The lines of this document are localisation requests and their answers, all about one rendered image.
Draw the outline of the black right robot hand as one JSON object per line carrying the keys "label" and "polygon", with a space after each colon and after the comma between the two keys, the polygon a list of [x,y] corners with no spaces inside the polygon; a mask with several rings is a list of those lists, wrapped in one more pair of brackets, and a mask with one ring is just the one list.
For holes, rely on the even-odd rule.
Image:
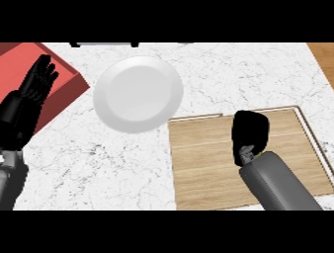
{"label": "black right robot hand", "polygon": [[238,111],[232,125],[233,158],[235,164],[242,166],[239,150],[244,146],[254,146],[252,154],[258,155],[269,142],[269,118],[252,111]]}

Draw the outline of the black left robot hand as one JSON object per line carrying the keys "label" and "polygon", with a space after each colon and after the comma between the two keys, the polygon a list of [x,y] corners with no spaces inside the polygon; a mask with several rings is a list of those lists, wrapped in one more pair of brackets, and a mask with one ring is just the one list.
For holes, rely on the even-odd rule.
{"label": "black left robot hand", "polygon": [[42,54],[19,89],[7,94],[0,103],[0,150],[20,151],[28,144],[56,78],[56,65],[51,57]]}

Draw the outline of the wooden tray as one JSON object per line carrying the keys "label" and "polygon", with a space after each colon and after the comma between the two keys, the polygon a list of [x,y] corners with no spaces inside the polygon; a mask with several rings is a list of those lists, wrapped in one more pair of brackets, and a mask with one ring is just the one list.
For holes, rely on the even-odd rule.
{"label": "wooden tray", "polygon": [[312,196],[334,195],[334,169],[297,106],[264,109],[269,141],[245,165],[233,157],[233,118],[223,114],[168,121],[176,208],[226,210],[258,200],[246,184],[255,172],[291,171]]}

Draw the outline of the white oval plate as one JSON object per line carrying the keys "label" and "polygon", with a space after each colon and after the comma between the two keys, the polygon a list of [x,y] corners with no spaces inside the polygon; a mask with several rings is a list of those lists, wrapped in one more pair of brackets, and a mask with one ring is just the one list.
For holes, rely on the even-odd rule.
{"label": "white oval plate", "polygon": [[140,133],[168,121],[181,97],[181,79],[171,65],[155,57],[134,56],[103,72],[94,87],[93,107],[110,128]]}

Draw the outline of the red square box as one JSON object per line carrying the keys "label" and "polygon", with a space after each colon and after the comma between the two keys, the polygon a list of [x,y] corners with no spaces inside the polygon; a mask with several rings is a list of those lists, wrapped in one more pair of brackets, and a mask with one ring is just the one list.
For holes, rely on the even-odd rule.
{"label": "red square box", "polygon": [[42,106],[35,131],[42,129],[88,89],[79,72],[40,42],[0,42],[0,103],[8,92],[20,87],[41,54],[51,57],[59,76]]}

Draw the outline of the pale appliance with black feet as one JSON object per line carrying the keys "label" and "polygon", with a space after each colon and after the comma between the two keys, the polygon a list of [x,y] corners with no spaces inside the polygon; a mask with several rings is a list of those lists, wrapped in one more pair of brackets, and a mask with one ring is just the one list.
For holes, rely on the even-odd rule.
{"label": "pale appliance with black feet", "polygon": [[81,47],[82,45],[128,45],[139,47],[139,42],[69,42],[71,47]]}

